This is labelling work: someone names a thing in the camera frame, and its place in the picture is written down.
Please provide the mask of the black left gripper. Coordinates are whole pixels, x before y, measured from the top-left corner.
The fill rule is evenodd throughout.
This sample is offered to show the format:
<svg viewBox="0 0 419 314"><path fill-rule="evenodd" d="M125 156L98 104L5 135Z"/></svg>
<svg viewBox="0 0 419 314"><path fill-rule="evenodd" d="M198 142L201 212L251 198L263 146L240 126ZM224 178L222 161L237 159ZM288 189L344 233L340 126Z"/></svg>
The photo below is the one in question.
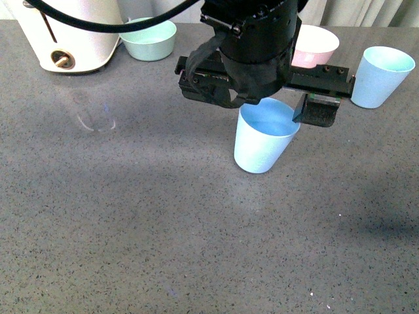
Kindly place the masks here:
<svg viewBox="0 0 419 314"><path fill-rule="evenodd" d="M181 56L175 73L180 76L183 95L192 100L235 109L245 103L256 105L280 89L276 82L264 85L260 92L252 92L247 86L243 90L234 86L219 51L201 61L191 74L187 73L187 61L188 58ZM310 69L292 66L283 83L286 89L305 92L294 110L293 122L331 127L341 100L352 96L355 77L349 74L348 68L334 65Z"/></svg>

